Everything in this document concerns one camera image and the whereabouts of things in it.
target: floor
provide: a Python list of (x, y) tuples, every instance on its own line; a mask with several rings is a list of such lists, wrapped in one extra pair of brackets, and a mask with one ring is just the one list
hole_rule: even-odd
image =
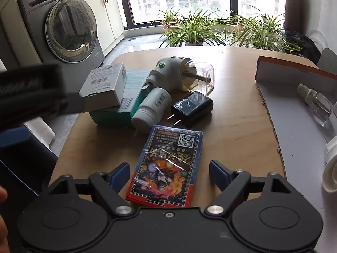
[[(159, 48), (162, 42), (159, 40), (161, 35), (162, 34), (151, 34), (123, 39), (106, 56), (103, 61), (103, 65), (110, 65), (116, 57), (124, 53)], [(55, 132), (55, 138), (50, 143), (49, 148), (56, 156), (60, 155), (62, 147), (77, 119), (77, 116), (78, 114), (63, 115), (48, 123), (51, 129)]]

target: potted plant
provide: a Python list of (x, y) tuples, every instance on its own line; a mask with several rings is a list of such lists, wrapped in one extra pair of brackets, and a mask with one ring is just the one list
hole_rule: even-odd
[(230, 23), (235, 29), (226, 29), (226, 40), (230, 46), (253, 47), (278, 52), (297, 52), (301, 48), (287, 42), (281, 34), (281, 25), (278, 18), (269, 16), (260, 11), (257, 16), (245, 18), (241, 15), (230, 17)]
[(160, 13), (157, 15), (161, 19), (161, 23), (163, 24), (164, 31), (172, 30), (174, 29), (171, 24), (175, 23), (177, 21), (177, 18), (179, 16), (179, 10), (175, 11), (173, 7), (170, 9), (166, 9), (165, 11), (163, 10), (158, 10)]
[(201, 10), (192, 13), (190, 12), (187, 18), (178, 19), (176, 23), (171, 24), (172, 30), (166, 31), (161, 37), (166, 37), (160, 47), (168, 42), (167, 46), (182, 46), (185, 45), (225, 45), (223, 39), (224, 34), (215, 29), (216, 25), (222, 24), (223, 19), (219, 17), (211, 18), (211, 14)]

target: wooden table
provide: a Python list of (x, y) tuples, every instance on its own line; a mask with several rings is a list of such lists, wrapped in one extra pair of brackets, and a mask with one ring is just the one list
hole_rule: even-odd
[[(208, 177), (210, 160), (226, 167), (244, 169), (253, 176), (275, 171), (284, 176), (278, 143), (267, 110), (255, 84), (257, 59), (260, 55), (315, 66), (311, 61), (279, 52), (239, 47), (193, 46), (143, 50), (118, 56), (126, 69), (151, 69), (164, 57), (189, 57), (208, 62), (215, 71), (215, 87), (210, 95), (214, 102), (211, 117), (194, 129), (204, 132), (192, 206), (206, 207), (219, 193)], [(184, 94), (172, 92), (173, 102)], [(163, 120), (161, 124), (172, 125)], [(110, 172), (122, 162), (133, 173), (147, 135), (132, 128), (97, 126), (88, 113), (79, 115), (62, 149), (51, 182), (62, 174), (87, 178), (94, 172)], [(122, 197), (129, 184), (120, 192)]]

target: cabinet door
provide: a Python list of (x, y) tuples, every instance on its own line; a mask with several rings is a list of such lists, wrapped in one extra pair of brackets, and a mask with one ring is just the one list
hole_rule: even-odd
[(113, 41), (114, 34), (110, 26), (104, 0), (86, 0), (94, 12), (97, 22), (97, 37), (104, 51)]
[(117, 0), (107, 0), (106, 8), (114, 37), (117, 38), (124, 33), (124, 26)]

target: white ribbed cap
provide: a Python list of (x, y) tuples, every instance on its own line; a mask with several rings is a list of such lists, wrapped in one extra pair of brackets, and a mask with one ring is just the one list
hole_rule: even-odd
[(311, 105), (312, 100), (316, 96), (317, 92), (314, 91), (313, 89), (307, 88), (305, 85), (302, 83), (299, 84), (297, 87), (297, 92), (303, 97), (304, 101), (308, 104)]

